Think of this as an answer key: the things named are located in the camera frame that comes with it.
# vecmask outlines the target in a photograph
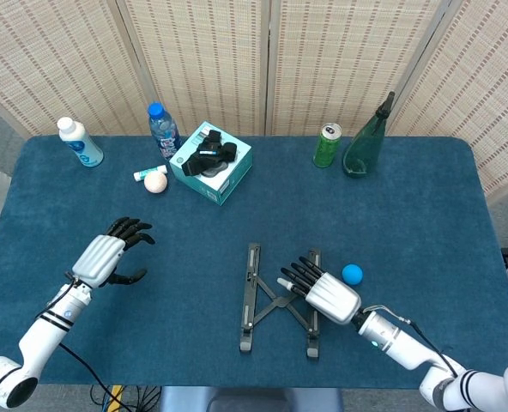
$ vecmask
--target electrical wire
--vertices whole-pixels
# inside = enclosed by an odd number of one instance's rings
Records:
[[[149,389],[149,385],[145,387],[143,393],[140,386],[136,386],[137,401],[136,405],[126,404],[129,408],[134,408],[134,412],[150,412],[154,407],[157,406],[161,394],[162,388],[160,386],[153,386]],[[109,410],[109,412],[119,412],[123,407],[117,406],[115,409]]]
[[[431,343],[431,341],[429,339],[427,339],[427,337],[422,333],[422,330],[418,327],[418,325],[414,321],[393,313],[393,311],[391,311],[391,309],[389,309],[389,307],[384,306],[384,305],[373,305],[373,306],[368,306],[365,309],[363,309],[363,313],[370,312],[370,311],[386,311],[391,316],[400,320],[401,322],[403,322],[405,324],[409,324],[412,327],[412,329],[414,329],[414,331],[422,338],[422,340],[425,343],[427,343],[427,345],[433,350],[433,352],[435,352],[439,356],[439,358],[441,358],[441,360],[445,363],[445,365],[451,370],[452,376],[454,376],[455,378],[458,377],[458,373],[457,373],[457,371],[454,370],[454,367],[452,367],[451,363],[443,356],[443,353],[439,349],[437,349],[435,347],[435,345],[433,345],[433,343]]]
[[[124,393],[124,390],[127,388],[127,385],[123,385],[120,387],[120,390],[118,391],[117,395],[115,395],[115,397],[120,397],[123,393]],[[126,405],[127,407],[129,408],[135,408],[135,405],[130,405],[130,404],[127,404],[125,403],[124,405]],[[111,406],[111,404],[109,404],[109,397],[106,399],[106,405],[105,407],[102,409],[102,412],[107,412],[109,410],[109,407]],[[121,406],[117,406],[113,411],[116,411],[116,410],[119,410],[121,409],[122,407]]]
[[[67,289],[65,289],[65,291],[60,294],[57,299],[53,300],[52,302],[50,302],[50,304],[45,307],[42,311],[40,311],[39,313],[37,313],[37,316],[35,316],[34,318],[35,319],[38,319],[40,318],[41,315],[45,314],[46,312],[48,312],[50,309],[52,309],[61,299],[64,298],[64,296],[66,294],[69,293],[69,291],[77,284],[77,280],[76,278],[74,278],[69,272],[66,272],[65,275],[67,277],[70,277],[72,280],[71,280],[71,284],[67,287]]]
[[[95,388],[96,385],[91,385],[90,386],[90,400],[92,401],[93,404],[95,405],[98,405],[98,406],[101,406],[101,410],[102,411],[105,411],[107,410],[107,408],[109,407],[109,396],[107,396],[107,393],[106,392],[103,392],[103,397],[101,398],[101,401],[97,401],[95,399],[95,396],[94,396],[94,388]],[[120,388],[120,390],[118,391],[118,394],[115,395],[116,397],[120,396],[124,390],[126,389],[126,385],[125,386],[122,386]]]
[[[88,369],[88,371],[92,374],[92,376],[94,376],[94,379],[96,379],[96,381],[98,382],[98,384],[100,384],[101,388],[106,392],[107,395],[109,395],[111,397],[111,399],[113,401],[115,401],[116,403],[118,403],[122,408],[126,409],[128,412],[132,412],[132,409],[130,409],[128,406],[126,406],[124,403],[120,402],[115,396],[113,396],[113,394],[107,389],[107,387],[105,386],[105,384],[101,381],[101,379],[98,377],[97,373],[92,369],[92,367],[83,359],[81,358],[78,354],[76,354],[75,352],[73,352],[71,349],[69,349],[68,347],[66,347],[64,344],[62,343],[59,343],[59,347],[62,348],[65,352],[67,352],[68,354],[70,354],[71,356],[73,356],[76,360],[78,360],[79,362],[82,363],[82,365],[84,367],[86,367]]]

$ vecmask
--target green glass bottle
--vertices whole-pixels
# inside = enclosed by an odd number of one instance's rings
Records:
[[[385,102],[355,135],[342,157],[343,171],[351,178],[362,178],[372,172],[378,162],[385,134],[385,123],[390,116],[395,93],[390,92]]]

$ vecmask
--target black robotic finger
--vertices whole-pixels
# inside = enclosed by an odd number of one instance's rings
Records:
[[[292,281],[297,282],[301,287],[309,291],[315,282],[310,282],[309,279],[305,279],[299,276],[287,268],[281,268],[281,273],[288,276]]]
[[[141,240],[148,242],[150,245],[154,245],[154,239],[146,233],[136,233],[130,236],[128,239],[124,239],[126,246],[125,251],[128,251],[133,245],[137,245]]]
[[[111,236],[112,235],[112,231],[115,230],[115,228],[117,226],[120,226],[120,224],[123,222],[123,221],[128,221],[129,217],[128,216],[125,216],[125,217],[119,217],[117,220],[115,220],[111,226],[107,229],[106,231],[106,234]]]
[[[122,276],[113,273],[107,278],[107,283],[110,285],[131,285],[132,283],[139,282],[146,273],[148,273],[147,269],[140,269],[132,276]]]
[[[311,260],[307,259],[306,257],[300,256],[299,260],[301,263],[307,266],[311,270],[311,272],[315,274],[317,277],[321,277],[324,274],[324,270],[319,268],[316,264],[314,264]]]
[[[300,266],[299,264],[290,264],[293,268],[296,269],[298,273],[300,273],[305,279],[310,280],[311,282],[315,283],[319,280],[319,276],[314,275],[310,270],[307,270],[303,266]]]
[[[139,219],[128,219],[127,221],[122,222],[120,225],[115,227],[115,229],[111,233],[111,236],[119,238],[122,232],[124,232],[130,226],[137,224],[139,221],[140,221]]]
[[[143,230],[143,229],[150,229],[151,227],[153,227],[153,226],[151,226],[148,223],[143,223],[142,221],[140,221],[136,225],[130,226],[128,229],[126,229],[124,232],[122,232],[118,237],[120,239],[128,239],[130,236],[136,234],[136,232]]]

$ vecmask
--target black metal stand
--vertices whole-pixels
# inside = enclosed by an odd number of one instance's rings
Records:
[[[241,325],[240,351],[250,352],[252,349],[252,334],[256,326],[263,318],[269,315],[275,308],[287,308],[298,322],[307,331],[307,350],[309,358],[318,359],[319,356],[319,314],[316,310],[310,310],[309,319],[302,317],[292,301],[298,297],[290,293],[288,296],[277,296],[273,290],[263,281],[259,275],[261,246],[258,243],[250,243],[248,246],[248,262],[246,265],[245,299],[243,302],[243,317]],[[321,265],[321,251],[309,250],[309,259],[317,266]],[[256,314],[257,287],[269,296],[271,303]]]

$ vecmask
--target woven room divider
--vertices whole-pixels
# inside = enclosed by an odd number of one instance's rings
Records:
[[[435,0],[275,1],[272,135],[352,135],[397,86],[440,5]]]
[[[269,2],[119,4],[155,92],[186,135],[204,120],[238,136],[264,134]]]
[[[490,196],[508,185],[508,1],[452,2],[424,51],[445,0],[6,0],[0,112],[24,137],[63,115],[146,135],[159,98],[185,135],[205,119],[238,136],[352,135],[405,87],[389,134],[464,139]]]
[[[0,106],[24,137],[66,115],[92,134],[148,134],[145,105],[105,1],[0,1]]]
[[[463,1],[389,131],[462,138],[485,193],[508,185],[507,0]]]

